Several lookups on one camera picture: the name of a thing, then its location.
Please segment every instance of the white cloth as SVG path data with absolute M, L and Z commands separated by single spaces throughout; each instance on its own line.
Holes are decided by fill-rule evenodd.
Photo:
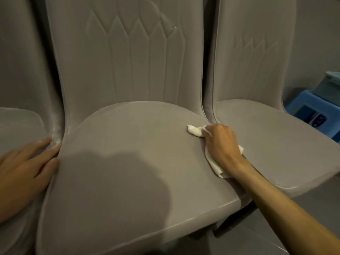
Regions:
M 202 126 L 202 127 L 195 127 L 195 126 L 192 126 L 192 125 L 187 125 L 187 129 L 188 129 L 188 132 L 191 133 L 192 135 L 195 135 L 196 137 L 204 137 L 203 134 L 202 134 L 202 130 L 209 133 L 210 136 L 211 135 L 211 132 L 209 132 L 205 127 L 206 125 Z M 242 154 L 243 152 L 243 148 L 239 145 L 238 146 L 239 149 L 240 149 L 240 152 Z M 221 177 L 221 178 L 230 178 L 231 176 L 226 173 L 222 167 L 215 161 L 214 158 L 211 157 L 209 151 L 208 151 L 208 148 L 207 146 L 205 146 L 205 158 L 208 160 L 211 168 L 214 170 L 214 172 L 216 173 L 216 175 L 218 177 Z

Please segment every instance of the left hand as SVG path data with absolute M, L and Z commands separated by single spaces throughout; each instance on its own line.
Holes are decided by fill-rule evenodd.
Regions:
M 0 223 L 27 206 L 49 184 L 59 159 L 61 144 L 31 158 L 51 138 L 31 142 L 0 157 Z

